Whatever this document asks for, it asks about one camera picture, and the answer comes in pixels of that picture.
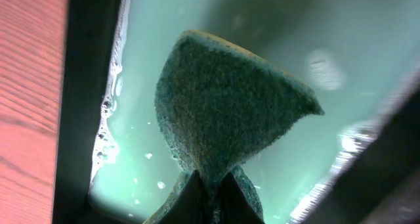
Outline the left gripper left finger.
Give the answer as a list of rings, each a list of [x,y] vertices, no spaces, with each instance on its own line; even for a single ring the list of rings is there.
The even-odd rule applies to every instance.
[[[202,224],[205,220],[206,189],[198,170],[193,171],[177,201],[159,224]]]

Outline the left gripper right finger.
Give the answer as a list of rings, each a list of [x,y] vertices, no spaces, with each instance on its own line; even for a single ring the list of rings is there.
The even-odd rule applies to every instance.
[[[227,173],[218,189],[222,224],[264,224],[251,206],[247,203],[243,192],[234,176]]]

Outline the green yellow sponge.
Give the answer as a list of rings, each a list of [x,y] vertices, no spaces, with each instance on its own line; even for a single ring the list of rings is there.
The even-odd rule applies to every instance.
[[[156,85],[157,124],[180,175],[148,219],[160,222],[197,171],[212,223],[220,223],[217,189],[234,176],[257,217],[263,207],[242,169],[250,157],[285,135],[301,118],[322,115],[314,91],[269,61],[225,39],[187,30],[174,44]]]

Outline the rectangular black water tray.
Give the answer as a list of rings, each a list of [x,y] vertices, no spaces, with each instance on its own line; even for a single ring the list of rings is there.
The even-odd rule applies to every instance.
[[[324,109],[241,164],[266,223],[360,223],[419,167],[419,0],[69,0],[54,223],[150,221],[180,186],[154,101],[186,30]]]

